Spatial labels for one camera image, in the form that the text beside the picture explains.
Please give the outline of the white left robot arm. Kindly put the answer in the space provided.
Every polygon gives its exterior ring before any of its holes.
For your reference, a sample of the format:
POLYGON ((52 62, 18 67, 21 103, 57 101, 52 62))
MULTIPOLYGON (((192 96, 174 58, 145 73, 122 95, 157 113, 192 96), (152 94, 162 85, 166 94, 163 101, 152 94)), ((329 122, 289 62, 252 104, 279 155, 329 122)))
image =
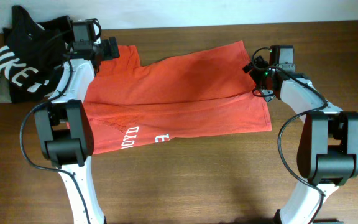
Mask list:
POLYGON ((83 102, 103 60, 119 58, 116 38, 92 44, 89 50, 73 45, 63 74, 34 118, 44 158, 59 173, 70 202, 74 223, 105 223, 91 173, 94 136, 83 102))

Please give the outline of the orange t-shirt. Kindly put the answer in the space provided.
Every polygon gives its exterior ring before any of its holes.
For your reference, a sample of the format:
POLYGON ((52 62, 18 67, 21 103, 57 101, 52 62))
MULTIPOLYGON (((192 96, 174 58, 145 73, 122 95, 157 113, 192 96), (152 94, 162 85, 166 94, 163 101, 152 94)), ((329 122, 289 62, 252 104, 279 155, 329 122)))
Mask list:
POLYGON ((243 71, 250 62, 243 41, 146 66, 134 45, 119 53, 102 62, 83 103, 95 154, 272 128, 267 103, 243 71))

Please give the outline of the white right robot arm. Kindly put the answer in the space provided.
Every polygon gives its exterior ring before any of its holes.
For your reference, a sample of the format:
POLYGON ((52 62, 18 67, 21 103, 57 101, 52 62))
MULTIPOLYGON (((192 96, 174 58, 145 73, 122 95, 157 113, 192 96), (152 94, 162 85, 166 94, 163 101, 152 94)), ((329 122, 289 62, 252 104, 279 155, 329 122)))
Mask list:
POLYGON ((243 68, 261 97, 276 97, 295 112, 277 137, 283 165, 298 181, 288 202, 275 213, 273 222, 280 224, 314 223, 328 197, 358 176, 358 113, 334 106, 294 68, 292 58, 272 57, 267 62, 261 56, 243 68), (283 155, 282 137, 296 119, 302 120, 303 129, 294 172, 283 155))

